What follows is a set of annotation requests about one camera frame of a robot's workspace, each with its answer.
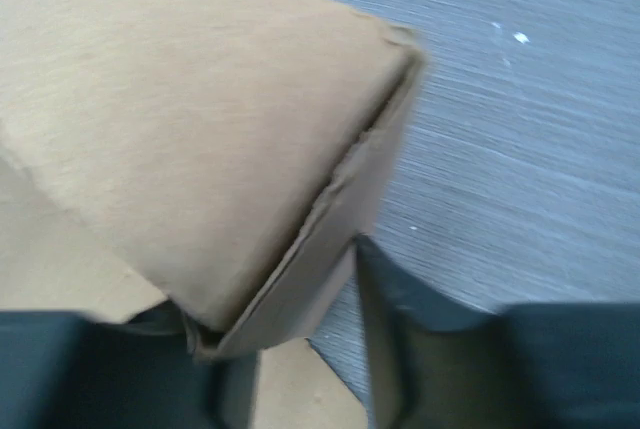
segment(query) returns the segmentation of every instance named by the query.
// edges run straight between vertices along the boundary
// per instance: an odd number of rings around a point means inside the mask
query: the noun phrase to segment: black plastic
[[[246,429],[251,406],[238,408],[247,414],[239,419],[219,410],[236,363],[194,363],[180,334],[149,336],[68,313],[3,313],[0,428]],[[254,372],[245,377],[251,393]]]
[[[356,246],[378,429],[640,427],[640,305],[487,314]]]

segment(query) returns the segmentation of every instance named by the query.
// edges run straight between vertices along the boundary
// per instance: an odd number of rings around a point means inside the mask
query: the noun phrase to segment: white speck
[[[527,42],[529,42],[529,38],[526,36],[526,34],[522,34],[521,32],[514,33],[513,37],[515,37],[516,41],[518,41],[520,44],[526,44]]]

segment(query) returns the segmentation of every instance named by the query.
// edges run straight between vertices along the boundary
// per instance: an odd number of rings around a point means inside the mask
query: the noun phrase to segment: torn cardboard edge
[[[405,60],[372,84],[377,90],[364,107],[378,109],[336,166],[276,269],[225,334],[194,319],[187,323],[190,350],[197,358],[236,357],[310,337],[352,274],[353,255],[346,249],[355,234],[373,226],[425,66],[413,33],[396,30],[397,37],[392,30],[385,39],[407,47]]]

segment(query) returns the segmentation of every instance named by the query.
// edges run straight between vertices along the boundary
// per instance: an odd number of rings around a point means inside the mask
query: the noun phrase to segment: gray surface
[[[640,299],[640,0],[342,1],[435,62],[379,219],[399,262],[489,309]],[[368,401],[353,285],[314,342]]]

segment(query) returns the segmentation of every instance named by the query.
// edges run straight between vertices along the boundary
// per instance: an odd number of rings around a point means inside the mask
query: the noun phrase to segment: cardboard
[[[166,296],[0,158],[0,310],[124,322]]]
[[[365,429],[364,407],[304,339],[262,353],[253,429]]]
[[[201,357],[309,334],[391,170],[410,32],[330,0],[2,1],[0,145],[64,226],[43,254],[86,227],[118,255],[68,266],[100,274],[79,305],[169,297]]]

